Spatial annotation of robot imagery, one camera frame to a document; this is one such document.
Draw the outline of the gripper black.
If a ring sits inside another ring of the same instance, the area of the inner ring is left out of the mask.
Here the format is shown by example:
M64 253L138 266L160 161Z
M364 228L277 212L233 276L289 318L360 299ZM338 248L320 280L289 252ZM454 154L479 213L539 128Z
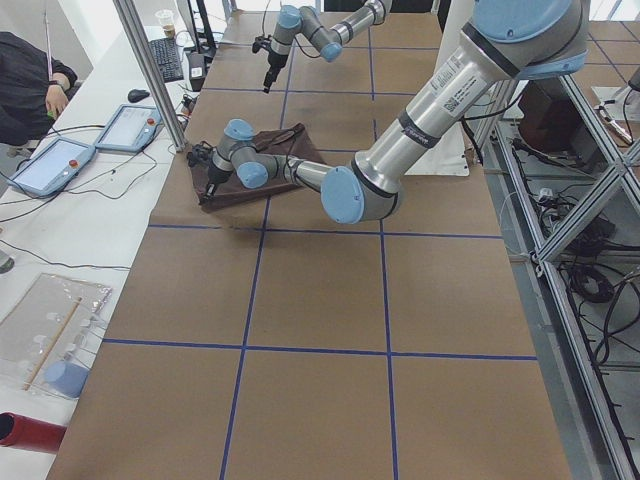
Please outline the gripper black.
M194 145L187 153L187 163L195 186L206 186L204 198L213 198L219 184L226 183L230 171L224 170L214 162L216 148L208 142Z
M271 92L271 85L277 80L280 71L286 66L288 61L288 53L284 54L275 51L272 48L272 37L257 36L252 44L252 52L257 54L260 50L265 50L268 53L267 61L269 68L265 74L263 84L263 92L269 94Z

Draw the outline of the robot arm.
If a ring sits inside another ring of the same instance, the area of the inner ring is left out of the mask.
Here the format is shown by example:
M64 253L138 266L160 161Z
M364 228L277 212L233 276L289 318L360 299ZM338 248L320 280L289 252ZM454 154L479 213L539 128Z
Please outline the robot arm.
M215 146L187 155L200 179L201 203L236 176L246 189L282 180L319 193L326 214L355 224L392 215L403 199L401 179L494 84L574 73L584 65L590 6L586 1L477 1L459 45L397 119L346 166L330 167L289 153L259 152L254 130L232 119Z
M362 31L372 25L381 25L391 13L392 1L370 0L331 28L322 24L317 11L310 6L281 7L274 31L271 35L256 36L252 52L260 50L268 53L267 70L263 81L263 92L268 94L280 71L286 67L289 54L298 35L302 35L320 58L326 62L335 61L343 47Z

